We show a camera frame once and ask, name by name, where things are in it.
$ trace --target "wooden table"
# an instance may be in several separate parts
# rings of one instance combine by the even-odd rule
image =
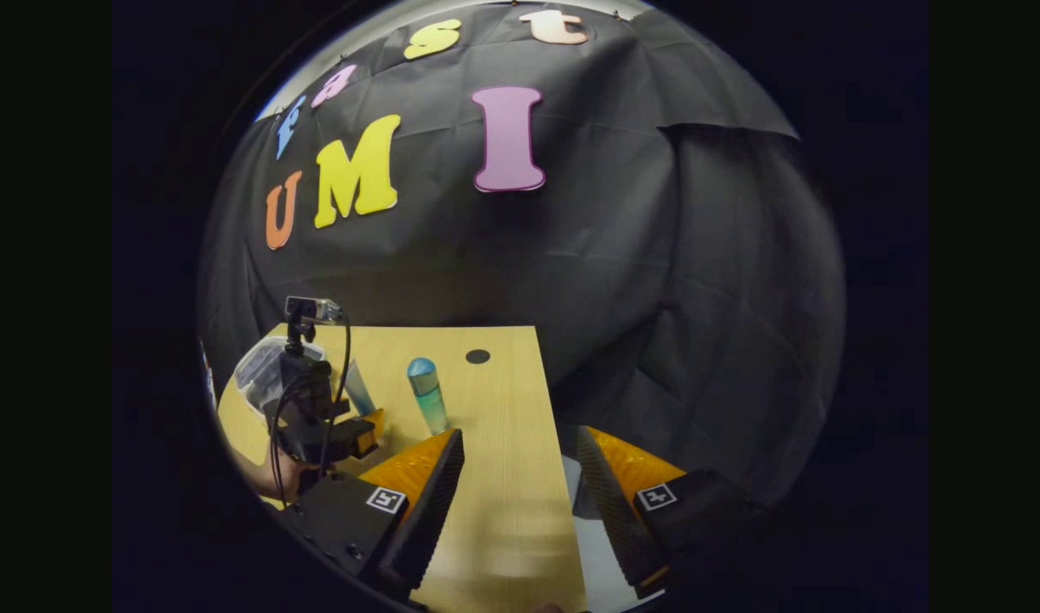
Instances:
[[[270,334],[284,336],[285,327]],[[373,403],[385,409],[385,426],[380,450],[340,468],[359,475],[430,436],[407,381],[412,358],[438,365],[451,426],[463,430],[466,462],[456,497],[422,587],[411,597],[434,611],[530,612],[547,602],[584,611],[577,536],[535,327],[356,326],[352,338],[352,357]],[[337,387],[344,332],[318,326],[314,342],[324,347]],[[466,353],[473,349],[485,349],[490,360],[470,364]],[[232,380],[217,418],[228,441],[262,465],[266,427]]]

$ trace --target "bottle cap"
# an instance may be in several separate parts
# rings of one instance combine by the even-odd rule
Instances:
[[[438,386],[438,366],[426,358],[414,358],[407,366],[407,379],[415,395],[423,395]]]

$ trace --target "foam letter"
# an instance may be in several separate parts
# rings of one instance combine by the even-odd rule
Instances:
[[[581,23],[575,16],[563,16],[562,11],[528,12],[520,17],[522,22],[531,23],[531,35],[552,45],[579,45],[588,40],[582,31],[566,30],[567,23]]]
[[[335,207],[332,195],[338,203],[342,218],[349,215],[349,201],[354,189],[361,183],[358,202],[354,210],[359,214],[387,210],[396,205],[399,195],[391,186],[389,160],[391,159],[391,135],[399,127],[399,116],[389,114],[373,121],[361,132],[361,139],[354,149],[353,158],[345,155],[341,141],[334,141],[319,150],[316,163],[319,164],[319,204],[315,226],[322,228],[335,222]]]
[[[430,24],[418,30],[410,37],[410,47],[402,52],[405,58],[421,58],[422,55],[436,54],[451,47],[459,40],[459,32],[456,28],[461,23],[459,20],[448,20],[441,23]]]
[[[316,94],[316,97],[312,101],[312,108],[316,108],[318,105],[332,100],[332,98],[344,90],[346,82],[349,82],[349,75],[354,74],[354,69],[357,67],[358,65],[349,65],[348,67],[345,67],[335,73],[333,77],[329,78],[329,80],[322,84],[322,90],[319,90],[319,93]]]
[[[282,195],[282,185],[275,187],[266,195],[266,247],[278,251],[286,246],[289,234],[293,232],[293,206],[297,204],[297,181],[302,179],[302,172],[293,172],[286,179],[286,214],[279,228],[279,196]]]
[[[279,126],[279,155],[276,155],[275,159],[279,159],[282,156],[282,152],[286,151],[286,143],[289,143],[289,137],[293,135],[293,125],[297,123],[297,116],[300,116],[297,107],[304,101],[305,96],[297,98],[297,101],[293,102],[293,107],[289,109],[286,120]]]
[[[474,186],[483,191],[535,189],[546,175],[531,161],[531,105],[543,96],[530,86],[486,86],[471,96],[486,123],[486,157]]]

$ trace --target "pink letter i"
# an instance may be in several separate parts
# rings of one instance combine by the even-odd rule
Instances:
[[[536,189],[546,175],[531,161],[531,105],[543,95],[530,86],[485,86],[471,95],[482,107],[486,159],[474,176],[483,191]]]

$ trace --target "black hole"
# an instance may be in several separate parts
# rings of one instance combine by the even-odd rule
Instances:
[[[490,360],[490,352],[486,352],[485,349],[474,349],[466,353],[466,360],[472,364],[485,364]]]

